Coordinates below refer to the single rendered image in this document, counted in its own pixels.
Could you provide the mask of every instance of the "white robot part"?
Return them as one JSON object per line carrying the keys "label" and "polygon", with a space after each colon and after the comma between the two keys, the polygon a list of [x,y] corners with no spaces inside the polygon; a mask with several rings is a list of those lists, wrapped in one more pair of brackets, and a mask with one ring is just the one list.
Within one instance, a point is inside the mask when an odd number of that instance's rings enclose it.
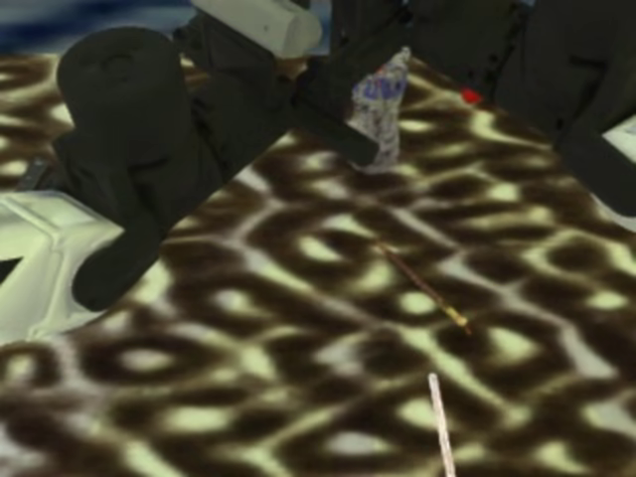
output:
{"label": "white robot part", "polygon": [[95,313],[72,283],[83,262],[123,229],[55,191],[0,195],[0,345],[81,326]]}
{"label": "white robot part", "polygon": [[289,0],[192,0],[192,4],[281,59],[318,47],[322,24]]}
{"label": "white robot part", "polygon": [[[614,146],[617,150],[625,155],[630,161],[636,164],[636,115],[618,124],[610,129],[603,137],[607,142]],[[601,212],[614,223],[627,229],[630,232],[636,232],[636,217],[625,217],[616,214],[612,209],[592,196]]]}

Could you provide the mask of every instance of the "red dot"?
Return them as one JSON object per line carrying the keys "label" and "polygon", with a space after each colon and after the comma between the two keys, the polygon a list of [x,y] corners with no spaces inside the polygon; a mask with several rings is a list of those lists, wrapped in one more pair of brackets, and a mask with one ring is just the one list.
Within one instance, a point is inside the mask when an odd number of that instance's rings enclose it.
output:
{"label": "red dot", "polygon": [[464,88],[461,90],[461,97],[468,104],[476,104],[478,102],[481,102],[484,99],[483,96],[479,94],[477,91],[473,91],[472,89],[467,89],[467,88]]}

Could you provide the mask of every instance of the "plastic water bottle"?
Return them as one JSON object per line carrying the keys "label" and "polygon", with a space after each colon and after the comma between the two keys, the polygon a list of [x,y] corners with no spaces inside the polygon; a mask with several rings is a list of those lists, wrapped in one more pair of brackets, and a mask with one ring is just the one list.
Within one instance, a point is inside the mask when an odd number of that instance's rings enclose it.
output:
{"label": "plastic water bottle", "polygon": [[403,48],[354,88],[354,111],[349,124],[380,145],[372,164],[365,167],[354,165],[362,172],[383,173],[398,163],[399,107],[406,90],[409,59],[410,49]]}

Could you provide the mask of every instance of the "white stick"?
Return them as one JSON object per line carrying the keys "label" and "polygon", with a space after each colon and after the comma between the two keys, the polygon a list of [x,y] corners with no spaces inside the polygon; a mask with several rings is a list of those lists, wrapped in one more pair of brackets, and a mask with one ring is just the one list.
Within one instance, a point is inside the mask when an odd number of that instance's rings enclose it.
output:
{"label": "white stick", "polygon": [[444,462],[446,477],[456,477],[455,463],[453,462],[453,453],[450,448],[450,439],[448,438],[448,428],[446,426],[446,415],[444,414],[444,404],[441,400],[439,380],[435,373],[428,375],[428,385],[430,386],[430,395],[433,399],[433,409],[435,410],[435,418],[437,420],[437,433],[439,434],[439,446],[441,447],[441,457]]}

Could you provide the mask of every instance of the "patterned tablecloth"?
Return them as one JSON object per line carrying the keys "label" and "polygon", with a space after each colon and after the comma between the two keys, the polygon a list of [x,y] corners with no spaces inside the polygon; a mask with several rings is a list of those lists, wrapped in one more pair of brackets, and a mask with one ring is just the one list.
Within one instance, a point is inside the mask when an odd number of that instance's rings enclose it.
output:
{"label": "patterned tablecloth", "polygon": [[[55,64],[0,62],[2,190],[69,127]],[[439,477],[428,373],[459,477],[636,475],[636,238],[421,64],[400,127],[376,176],[286,136],[107,316],[0,351],[0,476]]]}

